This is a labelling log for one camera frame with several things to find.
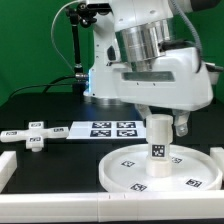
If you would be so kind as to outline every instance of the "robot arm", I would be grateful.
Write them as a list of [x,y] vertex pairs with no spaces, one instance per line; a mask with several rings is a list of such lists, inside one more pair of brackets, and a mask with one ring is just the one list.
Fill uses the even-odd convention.
[[[184,12],[192,12],[214,7],[220,0],[177,2]],[[101,6],[113,12],[121,55],[121,66],[112,66],[110,73],[117,97],[136,105],[173,109],[177,135],[186,135],[189,112],[209,105],[213,93],[206,64],[195,46],[172,46],[172,18],[177,12],[171,1],[87,0],[87,8]],[[171,47],[161,48],[165,42]]]

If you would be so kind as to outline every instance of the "white circular tray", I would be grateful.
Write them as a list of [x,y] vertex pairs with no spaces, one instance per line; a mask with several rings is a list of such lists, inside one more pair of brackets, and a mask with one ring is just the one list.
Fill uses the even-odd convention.
[[208,155],[170,146],[172,175],[154,178],[146,174],[148,145],[134,145],[106,155],[99,165],[100,183],[108,192],[219,190],[222,172]]

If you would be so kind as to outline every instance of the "white cylinder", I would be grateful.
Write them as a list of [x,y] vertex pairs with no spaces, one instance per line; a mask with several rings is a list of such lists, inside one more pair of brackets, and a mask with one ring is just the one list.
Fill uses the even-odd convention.
[[173,117],[150,115],[147,117],[146,138],[149,154],[146,159],[146,173],[152,177],[168,177],[172,173],[170,143],[173,141]]
[[163,114],[146,118],[146,140],[150,144],[167,145],[173,141],[173,117]]

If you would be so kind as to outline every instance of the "white block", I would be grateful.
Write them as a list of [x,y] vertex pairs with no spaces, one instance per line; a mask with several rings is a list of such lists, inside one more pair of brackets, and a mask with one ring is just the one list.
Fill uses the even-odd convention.
[[97,194],[0,196],[0,223],[97,221]]
[[99,194],[99,222],[137,221],[137,195],[125,193]]
[[224,174],[224,149],[221,147],[211,148],[210,156],[213,158],[219,169]]
[[4,152],[0,157],[0,192],[17,168],[16,152]]

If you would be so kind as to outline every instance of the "black table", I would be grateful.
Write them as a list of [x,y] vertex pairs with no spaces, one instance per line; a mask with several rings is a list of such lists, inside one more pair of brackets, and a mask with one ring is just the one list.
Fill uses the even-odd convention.
[[[153,108],[155,113],[171,113]],[[189,134],[174,137],[174,144],[209,153],[224,145],[224,105],[213,102],[193,112]],[[25,130],[30,121],[44,121],[46,128],[68,126],[73,121],[140,120],[133,105],[105,107],[83,102],[71,93],[21,94],[0,107],[0,131]],[[42,152],[25,149],[25,142],[0,143],[0,152],[16,151],[18,168],[3,194],[103,192],[98,181],[99,161],[109,152],[138,140],[51,140]],[[166,221],[166,223],[223,223],[224,220]],[[146,222],[164,223],[164,221]]]

